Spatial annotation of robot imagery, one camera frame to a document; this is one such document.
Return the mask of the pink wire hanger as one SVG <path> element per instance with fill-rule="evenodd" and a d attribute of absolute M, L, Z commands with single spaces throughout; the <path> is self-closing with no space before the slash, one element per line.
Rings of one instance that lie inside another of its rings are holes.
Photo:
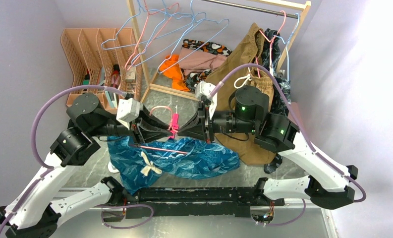
<path fill-rule="evenodd" d="M 150 110 L 150 115 L 153 114 L 153 111 L 156 109 L 167 109 L 171 112 L 171 117 L 170 117 L 170 121 L 169 121 L 169 128 L 168 130 L 170 130 L 170 123 L 171 123 L 171 118 L 172 115 L 174 113 L 177 113 L 177 106 L 175 106 L 175 112 L 168 106 L 155 106 Z M 178 153 L 178 154 L 188 154 L 188 152 L 184 152 L 184 151 L 178 151 L 178 150 L 171 150 L 171 149 L 165 149 L 165 148 L 158 148 L 158 147 L 151 147 L 151 146 L 145 146 L 145 145 L 136 145 L 136 147 L 139 148 L 143 148 L 143 149 L 150 149 L 150 150 L 157 150 L 157 151 L 164 151 L 164 152 L 172 152 L 172 153 Z"/>

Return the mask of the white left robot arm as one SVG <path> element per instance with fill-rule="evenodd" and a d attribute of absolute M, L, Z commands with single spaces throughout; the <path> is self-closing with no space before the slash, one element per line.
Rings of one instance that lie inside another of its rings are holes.
<path fill-rule="evenodd" d="M 104 109 L 95 94 L 77 97 L 67 109 L 69 126 L 62 131 L 23 192 L 0 207 L 0 234 L 8 238 L 48 238 L 71 218 L 93 207 L 112 208 L 125 202 L 125 189 L 113 177 L 67 198 L 54 197 L 68 179 L 100 149 L 99 136 L 131 136 L 138 144 L 170 136 L 168 125 L 138 102 L 126 124 Z"/>

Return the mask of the wooden clothes rack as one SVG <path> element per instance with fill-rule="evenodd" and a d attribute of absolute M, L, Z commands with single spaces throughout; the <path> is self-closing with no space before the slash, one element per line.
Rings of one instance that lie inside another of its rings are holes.
<path fill-rule="evenodd" d="M 281 7 L 282 10 L 281 11 L 274 11 L 274 10 L 269 10 L 269 9 L 263 9 L 263 8 L 258 8 L 258 7 L 252 7 L 252 6 L 247 6 L 247 5 L 241 5 L 241 4 L 237 4 L 237 3 L 231 3 L 231 2 L 227 2 L 224 0 L 211 0 L 210 3 L 215 3 L 215 4 L 220 4 L 220 5 L 225 5 L 228 7 L 236 7 L 236 8 L 241 8 L 241 9 L 245 9 L 248 11 L 256 11 L 256 12 L 262 12 L 262 13 L 266 13 L 266 14 L 271 14 L 271 15 L 275 15 L 275 16 L 282 16 L 284 18 L 282 25 L 280 26 L 278 32 L 280 32 L 282 30 L 282 28 L 285 25 L 285 22 L 288 18 L 292 18 L 292 19 L 296 19 L 297 23 L 294 27 L 294 29 L 292 30 L 289 38 L 287 41 L 284 41 L 283 43 L 285 44 L 285 52 L 282 54 L 282 56 L 280 57 L 278 63 L 276 64 L 277 69 L 276 72 L 281 70 L 281 67 L 284 63 L 284 60 L 287 60 L 287 66 L 289 66 L 289 56 L 288 56 L 288 51 L 291 48 L 294 39 L 296 38 L 296 35 L 299 32 L 300 27 L 302 26 L 305 18 L 308 15 L 308 12 L 311 8 L 311 2 L 309 0 L 307 0 L 304 4 L 301 3 L 296 3 L 296 2 L 291 2 L 291 1 L 286 1 L 286 0 L 260 0 L 258 1 L 259 3 L 263 3 L 266 5 L 272 5 L 272 6 L 276 6 L 276 7 Z M 190 9 L 190 13 L 195 13 L 192 7 L 193 1 L 189 2 L 189 9 Z M 227 24 L 223 26 L 223 28 L 219 29 L 217 32 L 214 33 L 214 35 L 212 35 L 210 38 L 206 39 L 206 42 L 209 42 L 211 40 L 213 40 L 215 37 L 217 37 L 219 34 L 221 34 L 221 32 L 223 32 L 225 29 L 227 29 L 227 27 L 229 26 L 229 18 L 226 17 L 224 19 L 221 19 L 219 21 L 215 21 L 213 19 L 209 19 L 206 17 L 206 12 L 202 11 L 202 12 L 198 12 L 195 13 L 196 14 L 196 23 L 194 24 L 193 28 L 190 31 L 186 31 L 187 28 L 184 26 L 179 27 L 177 29 L 174 29 L 170 32 L 167 32 L 164 34 L 164 37 L 173 34 L 177 31 L 183 31 L 181 35 L 178 35 L 178 39 L 173 41 L 170 45 L 166 46 L 166 48 L 164 48 L 163 50 L 159 51 L 156 54 L 153 54 L 151 57 L 155 57 L 158 54 L 162 53 L 163 51 L 169 49 L 170 47 L 172 48 L 171 52 L 174 53 L 176 48 L 178 47 L 178 44 L 181 43 L 182 39 L 186 36 L 188 36 L 188 34 L 191 33 L 191 31 L 194 31 L 198 26 L 200 26 L 203 23 L 215 23 L 217 25 L 221 25 L 222 22 L 226 22 Z M 142 65 L 142 69 L 143 69 L 143 73 L 144 73 L 144 78 L 145 78 L 145 83 L 146 83 L 146 90 L 143 93 L 140 102 L 143 103 L 145 102 L 149 92 L 151 91 L 158 91 L 158 92 L 162 92 L 165 94 L 169 94 L 169 95 L 174 95 L 174 96 L 178 96 L 181 98 L 186 98 L 186 99 L 190 99 L 193 100 L 194 98 L 192 98 L 192 94 L 188 93 L 188 92 L 183 92 L 183 91 L 179 91 L 179 90 L 175 90 L 172 88 L 168 88 L 168 87 L 164 87 L 164 86 L 160 86 L 157 84 L 154 84 L 154 80 L 157 79 L 157 77 L 159 76 L 159 73 L 156 72 L 152 79 L 150 80 L 148 78 L 148 69 L 146 66 L 146 61 L 148 61 L 149 59 L 144 57 L 144 54 L 140 54 L 141 51 L 144 50 L 145 44 L 141 44 L 140 45 L 140 49 L 138 50 L 138 54 L 136 55 L 137 58 L 139 58 L 141 60 L 141 62 L 139 63 L 139 65 Z"/>

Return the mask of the pink folded garment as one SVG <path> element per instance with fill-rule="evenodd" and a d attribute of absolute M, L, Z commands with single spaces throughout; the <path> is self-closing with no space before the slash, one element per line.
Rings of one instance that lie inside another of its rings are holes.
<path fill-rule="evenodd" d="M 178 58 L 178 65 L 181 69 L 186 70 L 215 70 L 220 67 L 227 57 L 223 55 L 214 55 L 208 52 L 182 48 Z"/>

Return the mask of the toothbrush blister pack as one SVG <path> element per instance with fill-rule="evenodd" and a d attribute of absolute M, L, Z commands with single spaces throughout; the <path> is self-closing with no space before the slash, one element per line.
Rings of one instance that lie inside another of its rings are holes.
<path fill-rule="evenodd" d="M 119 173 L 119 170 L 111 162 L 108 163 L 108 170 L 113 174 Z"/>

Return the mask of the blue leaf-print shorts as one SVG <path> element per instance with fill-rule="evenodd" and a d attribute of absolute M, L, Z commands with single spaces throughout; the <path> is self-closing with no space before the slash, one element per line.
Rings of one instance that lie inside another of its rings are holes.
<path fill-rule="evenodd" d="M 139 148 L 128 136 L 110 136 L 107 145 L 110 161 L 119 170 L 120 180 L 130 194 L 150 187 L 164 173 L 184 179 L 209 179 L 240 166 L 236 152 L 215 142 L 190 137 L 143 144 L 188 152 L 186 155 Z"/>

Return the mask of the brown hanging shorts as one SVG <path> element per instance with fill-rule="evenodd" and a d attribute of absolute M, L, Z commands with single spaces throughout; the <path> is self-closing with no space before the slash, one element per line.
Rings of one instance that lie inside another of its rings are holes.
<path fill-rule="evenodd" d="M 241 42 L 236 46 L 236 48 L 222 63 L 222 65 L 208 75 L 205 81 L 216 85 L 228 73 L 240 65 L 253 63 L 256 61 L 258 61 L 258 63 L 262 63 L 263 60 L 261 59 L 261 53 L 264 47 L 265 37 L 262 36 L 260 30 L 261 28 L 256 23 L 252 23 L 250 29 L 243 37 Z M 257 76 L 256 69 L 246 67 L 234 73 L 219 90 L 217 93 L 218 105 L 216 111 L 224 111 L 229 109 L 228 99 L 235 91 L 234 81 L 240 77 L 246 76 L 249 73 L 251 76 L 253 76 L 249 85 L 255 86 L 263 94 L 268 95 L 270 99 L 273 98 L 274 86 L 272 80 L 267 76 L 267 74 L 263 71 L 260 71 L 260 76 Z M 255 144 L 253 142 L 253 135 L 251 135 L 250 139 L 245 142 L 231 139 L 222 133 L 217 133 L 216 137 L 219 139 L 222 145 L 236 152 L 239 155 L 241 161 L 246 165 L 268 164 L 275 157 L 275 153 L 264 150 L 259 145 Z"/>

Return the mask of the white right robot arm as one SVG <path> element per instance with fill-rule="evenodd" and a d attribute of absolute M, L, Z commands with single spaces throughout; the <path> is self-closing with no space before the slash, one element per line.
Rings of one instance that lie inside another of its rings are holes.
<path fill-rule="evenodd" d="M 355 166 L 341 165 L 308 144 L 292 120 L 267 111 L 269 97 L 256 87 L 239 88 L 229 100 L 235 101 L 233 110 L 213 112 L 214 102 L 202 96 L 197 112 L 178 134 L 206 142 L 213 141 L 217 133 L 253 135 L 260 148 L 288 158 L 307 172 L 302 178 L 260 178 L 253 193 L 257 204 L 298 198 L 334 210 L 354 202 L 355 191 L 349 184 L 357 178 Z"/>

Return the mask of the peach plastic desk organizer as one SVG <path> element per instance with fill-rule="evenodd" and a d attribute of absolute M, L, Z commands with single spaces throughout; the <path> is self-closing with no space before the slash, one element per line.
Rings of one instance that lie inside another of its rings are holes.
<path fill-rule="evenodd" d="M 65 28 L 60 42 L 73 73 L 73 86 L 108 86 L 141 99 L 142 67 L 125 69 L 137 53 L 131 27 Z"/>

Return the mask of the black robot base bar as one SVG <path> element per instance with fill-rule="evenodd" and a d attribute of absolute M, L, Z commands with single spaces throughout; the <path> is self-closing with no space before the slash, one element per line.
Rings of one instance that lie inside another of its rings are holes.
<path fill-rule="evenodd" d="M 142 188 L 130 194 L 126 189 L 115 190 L 106 203 L 109 206 L 145 204 L 153 212 L 138 208 L 130 218 L 154 216 L 220 216 L 234 215 L 249 218 L 251 209 L 270 205 L 284 206 L 284 199 L 270 200 L 254 187 L 189 187 L 189 188 Z"/>

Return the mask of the pink plastic clip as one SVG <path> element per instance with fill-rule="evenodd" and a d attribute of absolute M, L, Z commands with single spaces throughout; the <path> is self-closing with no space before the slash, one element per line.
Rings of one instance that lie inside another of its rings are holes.
<path fill-rule="evenodd" d="M 175 139 L 175 136 L 179 130 L 178 119 L 179 119 L 179 114 L 174 113 L 172 115 L 171 123 L 170 123 L 170 132 L 172 133 L 172 135 L 169 138 L 171 139 Z"/>

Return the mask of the black orange patterned garment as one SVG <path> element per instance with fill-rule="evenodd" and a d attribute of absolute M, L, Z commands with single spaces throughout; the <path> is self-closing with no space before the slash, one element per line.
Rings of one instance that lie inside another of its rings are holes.
<path fill-rule="evenodd" d="M 232 49 L 226 47 L 225 45 L 215 42 L 204 42 L 192 39 L 184 39 L 182 42 L 182 48 L 208 52 L 214 55 L 223 55 L 226 57 L 229 57 L 232 53 Z M 209 74 L 215 71 L 211 69 L 197 71 L 186 69 L 181 70 L 184 75 L 184 82 L 191 92 L 195 91 L 195 87 L 200 81 L 204 81 L 209 76 Z"/>

